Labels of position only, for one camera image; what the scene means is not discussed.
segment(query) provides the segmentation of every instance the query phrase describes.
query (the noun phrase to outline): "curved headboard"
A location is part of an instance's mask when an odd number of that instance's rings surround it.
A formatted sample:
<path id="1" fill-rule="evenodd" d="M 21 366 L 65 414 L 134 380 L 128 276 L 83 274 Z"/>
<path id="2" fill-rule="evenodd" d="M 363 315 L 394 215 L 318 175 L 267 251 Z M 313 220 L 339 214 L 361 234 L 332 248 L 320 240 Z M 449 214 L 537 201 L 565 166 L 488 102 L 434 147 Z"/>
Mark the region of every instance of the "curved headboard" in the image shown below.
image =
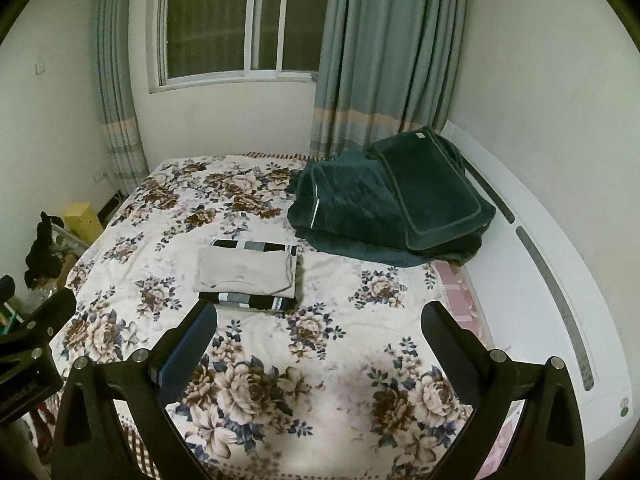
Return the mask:
<path id="1" fill-rule="evenodd" d="M 564 359 L 580 408 L 587 478 L 597 479 L 638 420 L 607 303 L 569 238 L 524 184 L 455 124 L 447 122 L 442 135 L 498 209 L 465 266 L 494 344 L 520 361 Z"/>

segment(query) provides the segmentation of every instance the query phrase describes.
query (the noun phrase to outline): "dark green blanket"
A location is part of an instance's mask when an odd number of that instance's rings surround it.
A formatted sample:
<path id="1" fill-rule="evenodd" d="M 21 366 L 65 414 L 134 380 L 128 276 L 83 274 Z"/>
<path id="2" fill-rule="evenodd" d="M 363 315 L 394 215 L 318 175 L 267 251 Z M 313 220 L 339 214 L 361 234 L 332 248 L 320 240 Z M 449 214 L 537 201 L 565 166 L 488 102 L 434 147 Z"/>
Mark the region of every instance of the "dark green blanket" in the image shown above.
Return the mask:
<path id="1" fill-rule="evenodd" d="M 460 152 L 424 128 L 309 163 L 287 218 L 316 249 L 400 267 L 468 260 L 495 214 Z"/>

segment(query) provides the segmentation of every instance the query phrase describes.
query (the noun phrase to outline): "curtain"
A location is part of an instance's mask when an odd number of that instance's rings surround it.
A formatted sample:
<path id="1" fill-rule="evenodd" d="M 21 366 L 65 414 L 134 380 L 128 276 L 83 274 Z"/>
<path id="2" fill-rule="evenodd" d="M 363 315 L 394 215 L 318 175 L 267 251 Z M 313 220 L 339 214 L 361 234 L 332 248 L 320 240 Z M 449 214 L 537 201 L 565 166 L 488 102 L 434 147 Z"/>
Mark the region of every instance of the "curtain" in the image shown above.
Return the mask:
<path id="1" fill-rule="evenodd" d="M 94 49 L 102 131 L 120 190 L 130 194 L 149 170 L 129 76 L 129 0 L 97 0 Z"/>
<path id="2" fill-rule="evenodd" d="M 421 126 L 441 130 L 466 0 L 328 0 L 310 152 L 361 149 Z"/>

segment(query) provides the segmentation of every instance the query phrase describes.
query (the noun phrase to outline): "white wall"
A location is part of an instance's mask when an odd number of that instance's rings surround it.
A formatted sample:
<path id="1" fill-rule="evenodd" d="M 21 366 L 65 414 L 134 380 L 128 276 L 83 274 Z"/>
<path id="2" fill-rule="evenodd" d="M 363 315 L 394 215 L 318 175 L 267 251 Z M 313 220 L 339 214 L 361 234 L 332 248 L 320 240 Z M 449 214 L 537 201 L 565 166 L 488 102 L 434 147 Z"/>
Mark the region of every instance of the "white wall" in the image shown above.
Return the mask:
<path id="1" fill-rule="evenodd" d="M 31 0 L 0 44 L 0 275 L 24 296 L 40 211 L 100 210 L 114 194 L 90 63 L 93 0 Z M 35 75 L 35 64 L 45 72 Z"/>
<path id="2" fill-rule="evenodd" d="M 129 3 L 133 99 L 149 168 L 176 156 L 308 153 L 316 85 L 234 82 L 149 93 L 146 0 Z"/>
<path id="3" fill-rule="evenodd" d="M 516 174 L 602 291 L 640 409 L 640 54 L 606 0 L 469 0 L 449 118 Z"/>

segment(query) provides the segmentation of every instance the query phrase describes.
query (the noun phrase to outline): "metal bolt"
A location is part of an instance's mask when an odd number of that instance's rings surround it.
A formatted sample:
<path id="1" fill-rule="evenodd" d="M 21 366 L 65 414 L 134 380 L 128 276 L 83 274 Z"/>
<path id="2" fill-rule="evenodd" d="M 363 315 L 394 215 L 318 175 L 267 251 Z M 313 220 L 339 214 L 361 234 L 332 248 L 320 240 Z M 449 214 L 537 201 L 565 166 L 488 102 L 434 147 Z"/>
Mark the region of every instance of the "metal bolt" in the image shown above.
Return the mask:
<path id="1" fill-rule="evenodd" d="M 551 365 L 556 370 L 562 370 L 564 368 L 564 361 L 559 357 L 553 356 L 551 358 Z"/>
<path id="2" fill-rule="evenodd" d="M 489 357 L 497 363 L 503 363 L 507 360 L 507 354 L 497 348 L 494 348 L 489 352 Z"/>
<path id="3" fill-rule="evenodd" d="M 131 354 L 131 358 L 137 363 L 141 363 L 147 357 L 149 357 L 149 350 L 147 350 L 146 348 L 139 348 L 138 350 L 133 352 L 133 354 Z"/>
<path id="4" fill-rule="evenodd" d="M 79 357 L 74 361 L 74 368 L 77 370 L 82 370 L 85 366 L 89 364 L 89 359 L 86 356 Z"/>

